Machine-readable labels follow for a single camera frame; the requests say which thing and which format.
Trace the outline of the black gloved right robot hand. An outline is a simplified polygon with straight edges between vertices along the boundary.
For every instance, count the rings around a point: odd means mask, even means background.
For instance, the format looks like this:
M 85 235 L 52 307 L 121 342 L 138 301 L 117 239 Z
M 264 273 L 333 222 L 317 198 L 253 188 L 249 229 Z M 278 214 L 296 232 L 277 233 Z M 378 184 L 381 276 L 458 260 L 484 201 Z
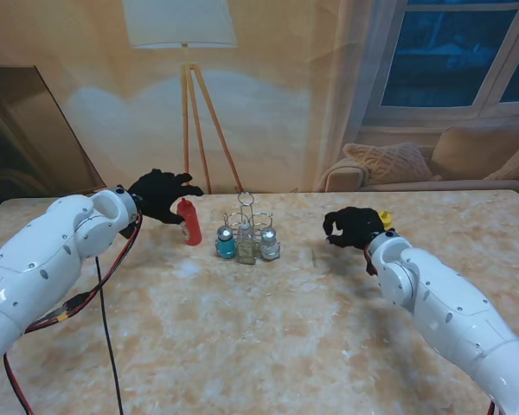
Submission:
M 323 230 L 330 244 L 364 250 L 384 225 L 379 214 L 368 207 L 345 207 L 324 216 Z

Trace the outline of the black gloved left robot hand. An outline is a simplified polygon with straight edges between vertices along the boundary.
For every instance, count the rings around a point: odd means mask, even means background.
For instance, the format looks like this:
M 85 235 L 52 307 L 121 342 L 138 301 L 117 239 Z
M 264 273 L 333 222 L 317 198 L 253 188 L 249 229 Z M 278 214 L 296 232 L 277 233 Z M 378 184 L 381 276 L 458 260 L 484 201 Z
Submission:
M 192 176 L 188 173 L 175 175 L 153 169 L 134 182 L 128 193 L 143 216 L 159 220 L 163 224 L 180 225 L 184 218 L 171 211 L 172 204 L 186 196 L 204 195 L 199 187 L 189 185 L 191 181 Z

